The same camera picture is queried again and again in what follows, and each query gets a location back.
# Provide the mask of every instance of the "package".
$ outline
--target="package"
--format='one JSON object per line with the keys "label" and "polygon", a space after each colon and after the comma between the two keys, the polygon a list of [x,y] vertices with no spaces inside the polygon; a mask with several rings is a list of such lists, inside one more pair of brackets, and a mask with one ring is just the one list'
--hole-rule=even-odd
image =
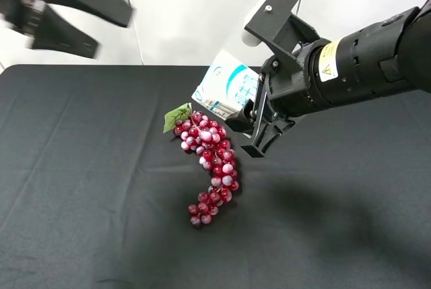
{"label": "package", "polygon": [[240,111],[248,99],[255,101],[258,74],[226,51],[209,67],[192,99],[226,120]]}

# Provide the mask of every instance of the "white wall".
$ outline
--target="white wall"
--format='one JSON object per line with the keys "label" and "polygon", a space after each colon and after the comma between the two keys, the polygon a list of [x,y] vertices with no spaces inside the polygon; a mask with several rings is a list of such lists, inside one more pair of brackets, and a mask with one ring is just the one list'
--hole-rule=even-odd
{"label": "white wall", "polygon": [[[134,23],[117,28],[92,15],[56,7],[65,18],[102,44],[97,60],[25,49],[25,38],[0,29],[0,62],[75,64],[208,65],[225,47],[249,65],[269,56],[265,46],[241,42],[244,16],[258,0],[131,0]],[[425,0],[302,0],[299,15],[319,33],[336,39]]]}

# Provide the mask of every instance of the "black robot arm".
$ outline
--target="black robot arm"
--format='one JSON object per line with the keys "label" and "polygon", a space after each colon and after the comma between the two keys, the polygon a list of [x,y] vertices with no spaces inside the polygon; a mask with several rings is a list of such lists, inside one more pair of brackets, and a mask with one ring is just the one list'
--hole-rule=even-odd
{"label": "black robot arm", "polygon": [[303,115],[431,92],[431,0],[335,42],[292,13],[298,1],[266,0],[245,26],[274,54],[260,70],[256,100],[226,120],[251,136],[243,148],[252,157],[263,157]]}

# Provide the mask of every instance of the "table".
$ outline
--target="table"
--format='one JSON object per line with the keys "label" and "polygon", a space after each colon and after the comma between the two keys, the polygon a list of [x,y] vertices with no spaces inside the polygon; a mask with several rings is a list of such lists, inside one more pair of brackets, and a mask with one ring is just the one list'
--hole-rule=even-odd
{"label": "table", "polygon": [[430,287],[430,95],[309,115],[265,159],[238,150],[243,192],[197,231],[209,176],[162,127],[205,70],[0,76],[2,288]]}

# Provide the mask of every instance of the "warning label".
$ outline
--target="warning label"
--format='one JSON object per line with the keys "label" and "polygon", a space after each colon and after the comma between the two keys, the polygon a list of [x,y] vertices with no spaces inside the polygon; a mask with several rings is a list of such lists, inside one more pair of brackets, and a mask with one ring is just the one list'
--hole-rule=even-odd
{"label": "warning label", "polygon": [[319,59],[319,75],[322,82],[338,77],[336,55],[339,41],[329,43],[322,50]]}

